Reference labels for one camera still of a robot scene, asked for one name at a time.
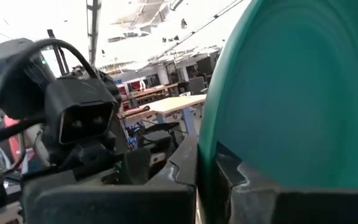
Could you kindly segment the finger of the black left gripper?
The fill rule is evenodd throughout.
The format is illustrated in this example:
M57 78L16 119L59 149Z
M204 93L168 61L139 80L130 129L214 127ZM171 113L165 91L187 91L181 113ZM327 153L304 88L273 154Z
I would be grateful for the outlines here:
M128 184L145 184L149 180L151 152L147 148L136 149L124 156L124 170Z
M116 157L100 141L75 144L67 158L59 165L60 171L74 174L96 174L114 166Z

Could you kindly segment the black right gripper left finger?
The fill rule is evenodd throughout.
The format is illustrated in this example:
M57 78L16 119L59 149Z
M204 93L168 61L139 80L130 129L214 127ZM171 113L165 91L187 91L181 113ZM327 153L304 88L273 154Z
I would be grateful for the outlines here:
M72 171L22 191L26 224L195 224L197 137L187 136L144 185L79 184Z

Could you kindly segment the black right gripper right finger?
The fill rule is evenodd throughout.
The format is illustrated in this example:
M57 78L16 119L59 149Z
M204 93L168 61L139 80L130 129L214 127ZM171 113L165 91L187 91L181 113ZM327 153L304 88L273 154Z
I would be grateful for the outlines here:
M358 190L284 188L221 143L213 202L215 224L358 224Z

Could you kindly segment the teal plastic plate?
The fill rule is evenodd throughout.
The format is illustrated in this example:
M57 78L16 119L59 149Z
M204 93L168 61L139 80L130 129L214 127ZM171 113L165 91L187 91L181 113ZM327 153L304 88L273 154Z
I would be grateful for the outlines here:
M358 0L250 0L206 97L204 224L218 143L284 188L358 190Z

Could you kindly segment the person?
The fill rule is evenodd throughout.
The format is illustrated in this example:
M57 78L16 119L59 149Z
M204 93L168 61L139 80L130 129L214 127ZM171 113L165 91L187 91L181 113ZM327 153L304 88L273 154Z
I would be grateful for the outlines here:
M0 141L4 141L10 138L16 138L19 146L19 157L11 166L4 170L2 175L9 175L17 170L18 167L22 165L25 156L27 155L26 146L25 146L25 135L26 129L31 129L32 126L38 125L39 123L46 123L46 115L44 113L38 113L33 115L25 120L18 122L12 126L9 126L5 129L0 129ZM32 140L33 146L32 149L39 161L39 164L44 167L51 166L51 163L48 161L47 148L42 142L42 128L39 128L37 136Z

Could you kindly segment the light wood desk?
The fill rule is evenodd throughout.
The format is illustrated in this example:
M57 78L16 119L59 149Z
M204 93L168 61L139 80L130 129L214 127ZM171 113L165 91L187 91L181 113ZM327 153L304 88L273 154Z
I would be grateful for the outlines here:
M193 113L190 108L205 102L206 94L174 96L158 100L146 105L125 111L118 115L121 126L125 129L128 124L134 124L145 120L149 116L155 116L158 123L164 123L165 117L176 111L181 111L189 135L196 135Z

